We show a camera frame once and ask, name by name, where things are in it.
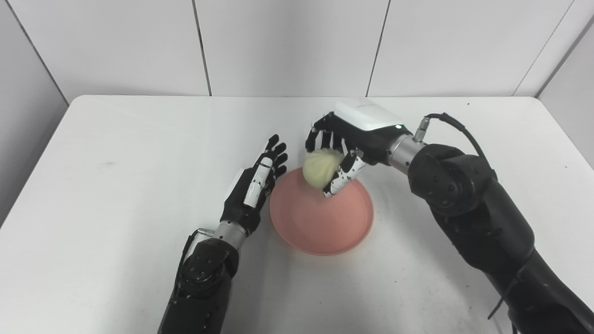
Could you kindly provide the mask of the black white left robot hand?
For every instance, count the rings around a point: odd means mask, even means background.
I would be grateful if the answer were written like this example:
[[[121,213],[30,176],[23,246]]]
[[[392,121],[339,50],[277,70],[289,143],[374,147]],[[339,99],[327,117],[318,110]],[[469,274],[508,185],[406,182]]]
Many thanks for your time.
[[[224,202],[221,222],[239,225],[250,236],[261,222],[261,211],[273,192],[277,180],[287,172],[287,145],[279,135],[272,135],[252,167],[239,175],[235,186]]]

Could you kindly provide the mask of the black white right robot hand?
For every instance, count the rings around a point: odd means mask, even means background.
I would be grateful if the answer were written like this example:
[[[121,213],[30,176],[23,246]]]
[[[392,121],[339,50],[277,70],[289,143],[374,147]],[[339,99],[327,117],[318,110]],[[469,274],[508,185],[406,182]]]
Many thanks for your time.
[[[333,197],[358,177],[363,167],[382,164],[408,174],[413,158],[423,147],[392,112],[367,98],[338,101],[333,111],[313,123],[305,141],[308,153],[321,148],[344,153],[331,179],[324,185],[324,197]]]

